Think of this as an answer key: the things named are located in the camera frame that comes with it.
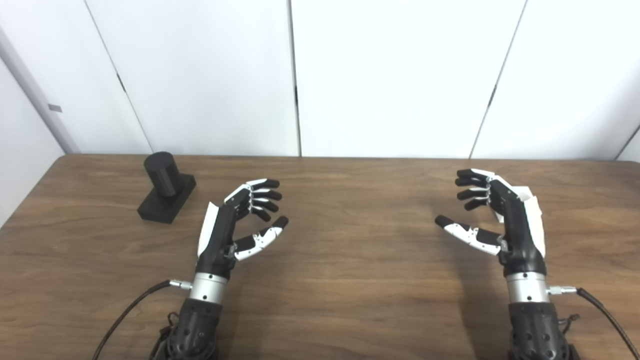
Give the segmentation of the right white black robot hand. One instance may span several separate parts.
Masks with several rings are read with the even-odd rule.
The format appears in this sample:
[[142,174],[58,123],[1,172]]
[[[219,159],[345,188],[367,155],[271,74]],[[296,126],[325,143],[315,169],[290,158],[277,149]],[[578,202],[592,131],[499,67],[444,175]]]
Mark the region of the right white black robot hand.
[[498,257],[503,275],[533,272],[547,275],[546,239],[538,199],[526,186],[512,186],[498,174],[467,168],[458,170],[455,184],[466,187],[457,198],[464,209],[489,207],[501,219],[503,233],[473,227],[438,215],[435,223],[471,248]]

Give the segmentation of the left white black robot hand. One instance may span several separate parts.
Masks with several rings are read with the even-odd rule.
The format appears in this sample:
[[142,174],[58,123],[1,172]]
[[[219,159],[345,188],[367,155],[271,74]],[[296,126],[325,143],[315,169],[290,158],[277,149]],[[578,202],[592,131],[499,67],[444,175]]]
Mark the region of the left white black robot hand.
[[281,235],[289,223],[285,216],[254,234],[233,239],[238,221],[256,215],[267,223],[279,211],[275,202],[282,199],[280,185],[272,178],[250,180],[228,194],[222,205],[209,203],[198,243],[197,274],[229,280],[237,262],[257,255]]

